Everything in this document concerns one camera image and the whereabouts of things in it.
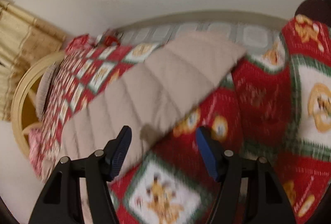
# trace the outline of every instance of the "black clamp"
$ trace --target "black clamp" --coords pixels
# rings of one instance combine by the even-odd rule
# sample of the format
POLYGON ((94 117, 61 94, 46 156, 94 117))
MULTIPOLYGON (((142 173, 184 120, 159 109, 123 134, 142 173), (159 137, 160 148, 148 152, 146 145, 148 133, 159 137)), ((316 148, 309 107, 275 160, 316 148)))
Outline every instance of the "black clamp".
POLYGON ((211 139, 211 131, 199 127, 196 139, 208 173, 221 183, 208 224, 232 224, 242 178, 248 178, 244 224, 295 224, 291 204, 276 173, 265 157, 256 161, 224 150, 211 139))

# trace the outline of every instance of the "red christmas blanket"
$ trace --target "red christmas blanket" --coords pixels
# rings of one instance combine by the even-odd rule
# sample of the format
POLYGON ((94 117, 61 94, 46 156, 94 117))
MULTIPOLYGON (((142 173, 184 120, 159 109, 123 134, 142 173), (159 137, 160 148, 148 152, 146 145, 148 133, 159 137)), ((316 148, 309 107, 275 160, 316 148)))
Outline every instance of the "red christmas blanket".
MULTIPOLYGON (((34 159, 39 176, 38 165, 56 158, 68 118, 159 46, 76 49, 63 61, 34 159), (91 90, 88 81, 105 61, 118 64, 102 73, 99 86, 91 90)), ((219 185, 208 176, 198 152, 195 130, 200 125, 213 128, 213 139, 225 149, 247 158, 267 157, 297 223, 305 223, 331 179, 330 89, 330 29, 299 15, 283 28, 272 49, 242 59, 140 165, 109 185, 120 223, 206 221, 219 185)))

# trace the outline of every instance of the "white square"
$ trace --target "white square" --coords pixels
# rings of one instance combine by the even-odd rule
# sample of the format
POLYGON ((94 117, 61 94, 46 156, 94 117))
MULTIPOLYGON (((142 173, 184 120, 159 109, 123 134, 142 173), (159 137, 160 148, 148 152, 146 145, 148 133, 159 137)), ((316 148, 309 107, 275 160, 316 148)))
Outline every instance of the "white square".
POLYGON ((64 100, 63 104, 62 104, 62 107, 61 107, 61 110, 60 110, 60 113, 59 113, 59 118, 60 120, 62 121, 62 124, 64 123, 64 120, 66 118, 66 114, 67 114, 67 110, 68 110, 68 103, 66 100, 64 100))
POLYGON ((76 106, 77 106, 77 103, 79 101, 79 98, 82 94, 84 90, 84 86, 82 84, 78 84, 77 88, 76 88, 76 91, 75 93, 73 94, 73 97, 72 97, 72 100, 71 100, 71 103, 70 103, 70 107, 71 107, 71 110, 74 112, 75 109, 76 109, 76 106))
POLYGON ((124 61, 139 63, 145 61, 151 53, 160 46, 160 43, 142 43, 132 49, 125 56, 124 61))
POLYGON ((109 48, 106 48, 100 55, 99 55, 99 59, 101 60, 104 60, 106 59, 110 53, 112 53, 117 47, 109 47, 109 48))
POLYGON ((75 70, 77 69, 77 67, 79 66, 79 64, 80 64, 81 61, 82 61, 81 59, 78 59, 78 60, 76 61, 75 65, 74 65, 73 68, 71 69, 71 72, 72 72, 72 73, 75 72, 75 70))
POLYGON ((67 69, 68 69, 68 70, 71 70, 71 68, 72 68, 72 66, 74 65, 74 63, 75 63, 75 62, 71 60, 71 61, 69 62, 69 64, 67 64, 67 69))
POLYGON ((93 63, 93 60, 87 60, 83 67, 78 71, 77 77, 82 78, 82 76, 85 74, 87 69, 90 67, 90 65, 93 63))
POLYGON ((85 50, 82 50, 81 53, 78 55, 78 57, 79 58, 83 57, 84 53, 85 53, 85 50))
POLYGON ((51 130, 51 135, 52 135, 52 136, 55 134, 56 126, 57 126, 57 125, 56 125, 55 122, 54 122, 53 125, 52 125, 52 130, 51 130))
POLYGON ((71 76, 71 78, 69 79, 69 82, 68 82, 68 84, 67 84, 67 86, 66 86, 66 92, 68 92, 68 90, 69 90, 69 88, 70 88, 72 82, 73 82, 73 76, 71 76))
POLYGON ((71 76, 72 76, 72 75, 71 75, 70 73, 68 73, 68 77, 67 77, 67 79, 66 79, 65 83, 63 84, 63 87, 64 87, 65 85, 67 85, 67 84, 68 84, 68 82, 69 82, 69 80, 70 80, 71 76))
POLYGON ((301 120, 297 137, 331 147, 331 77, 305 65, 299 65, 298 71, 301 120))
POLYGON ((128 201, 130 210, 146 224, 187 223, 200 205, 201 199, 198 192, 187 187, 154 161, 147 164, 144 174, 128 201), (162 203, 169 205, 165 212, 158 214, 153 208, 155 196, 158 197, 158 205, 162 203))
POLYGON ((86 58, 91 57, 95 51, 96 51, 96 48, 92 48, 92 49, 86 54, 86 58))
POLYGON ((98 92, 105 78, 109 75, 109 73, 115 66, 116 66, 115 63, 104 62, 100 66, 99 70, 92 77, 90 83, 88 84, 89 88, 94 92, 98 92))

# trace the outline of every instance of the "wooden headboard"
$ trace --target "wooden headboard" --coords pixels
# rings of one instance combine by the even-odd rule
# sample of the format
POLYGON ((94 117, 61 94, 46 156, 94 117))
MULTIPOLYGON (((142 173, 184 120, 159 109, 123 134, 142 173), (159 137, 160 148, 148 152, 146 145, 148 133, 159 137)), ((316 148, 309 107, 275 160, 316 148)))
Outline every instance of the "wooden headboard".
POLYGON ((12 128, 16 143, 25 157, 29 157, 30 147, 27 131, 31 126, 40 126, 35 112, 35 95, 40 79, 46 69, 64 59, 64 51, 49 54, 36 62, 22 77, 12 104, 12 128))

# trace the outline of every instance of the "green border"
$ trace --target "green border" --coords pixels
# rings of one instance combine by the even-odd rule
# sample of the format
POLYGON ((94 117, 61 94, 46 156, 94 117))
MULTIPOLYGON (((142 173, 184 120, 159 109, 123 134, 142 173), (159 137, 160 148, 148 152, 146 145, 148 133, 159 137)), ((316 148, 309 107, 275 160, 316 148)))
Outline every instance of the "green border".
POLYGON ((285 149, 293 154, 331 162, 331 148, 304 139, 287 139, 285 149))
POLYGON ((131 180, 130 185, 128 186, 124 199, 123 199, 123 205, 126 208, 126 210, 134 216, 141 224, 147 224, 144 222, 140 216, 138 216, 133 210, 131 210, 129 206, 129 200, 132 197, 132 194, 134 193, 134 190, 136 189, 137 185, 140 182, 140 179, 145 174, 145 171, 149 165, 149 163, 153 161, 157 165, 160 166, 161 169, 164 169, 166 172, 173 174, 173 176, 180 182, 182 182, 186 187, 192 189, 194 192, 197 192, 200 194, 200 200, 201 204, 200 206, 195 210, 195 212, 191 215, 191 218, 186 221, 187 224, 194 223, 199 218, 203 217, 207 209, 210 207, 211 203, 213 202, 213 199, 215 196, 211 193, 208 193, 202 186, 200 186, 198 183, 194 182, 193 180, 189 179, 184 173, 176 169, 176 167, 170 165, 169 163, 166 163, 161 158, 156 156, 154 153, 150 152, 144 161, 142 162, 139 170, 136 172, 134 178, 131 180))
POLYGON ((120 207, 120 201, 119 199, 117 198, 115 192, 113 192, 109 186, 108 186, 108 191, 109 191, 109 195, 110 195, 110 198, 113 198, 112 199, 112 203, 113 203, 113 206, 114 206, 114 209, 115 211, 120 207))
POLYGON ((144 61, 129 61, 129 60, 126 60, 125 58, 123 58, 123 60, 121 61, 121 62, 123 62, 123 63, 127 63, 127 64, 133 64, 133 65, 136 65, 136 64, 138 64, 138 63, 142 63, 142 62, 144 62, 144 61))
POLYGON ((226 89, 230 89, 230 90, 234 90, 234 83, 233 83, 233 80, 230 80, 230 79, 228 79, 228 75, 231 75, 231 77, 232 77, 232 74, 231 74, 231 72, 230 73, 228 73, 222 80, 221 80, 221 82, 220 82, 220 84, 219 84, 219 86, 218 87, 224 87, 224 88, 226 88, 226 89))
POLYGON ((280 39, 280 42, 282 43, 282 46, 284 48, 284 51, 285 51, 285 62, 284 62, 284 66, 282 67, 279 67, 278 69, 270 69, 269 67, 267 67, 266 65, 262 64, 260 61, 254 59, 251 55, 247 54, 246 55, 246 59, 256 65, 258 68, 260 68, 262 71, 268 73, 268 74, 271 74, 271 75, 274 75, 274 74, 278 74, 280 71, 284 70, 285 67, 287 66, 287 62, 289 60, 289 52, 288 52, 288 49, 287 49, 287 44, 286 44, 286 41, 285 41, 285 38, 283 36, 283 34, 280 32, 279 33, 279 39, 280 39))
POLYGON ((270 164, 274 165, 280 149, 281 146, 271 147, 251 139, 245 139, 240 150, 240 156, 245 157, 245 154, 249 152, 256 157, 266 157, 270 164))
POLYGON ((63 126, 64 126, 64 124, 66 123, 66 116, 67 116, 67 113, 68 113, 68 109, 70 109, 70 111, 71 111, 71 113, 72 113, 72 108, 71 108, 71 106, 70 106, 70 103, 67 101, 67 99, 64 98, 64 100, 63 100, 63 102, 62 102, 62 105, 61 105, 61 107, 60 107, 59 116, 58 116, 63 126), (62 107, 63 107, 63 105, 64 105, 64 102, 67 103, 68 108, 67 108, 67 110, 66 110, 66 114, 64 115, 64 118, 63 118, 63 120, 62 120, 61 117, 60 117, 60 113, 61 113, 62 107))
POLYGON ((300 156, 309 156, 321 161, 331 161, 331 148, 323 144, 310 142, 297 137, 301 121, 301 80, 299 66, 307 66, 321 71, 324 75, 331 77, 331 67, 308 56, 301 54, 292 55, 290 63, 291 74, 291 122, 288 125, 284 138, 284 147, 287 151, 300 156))

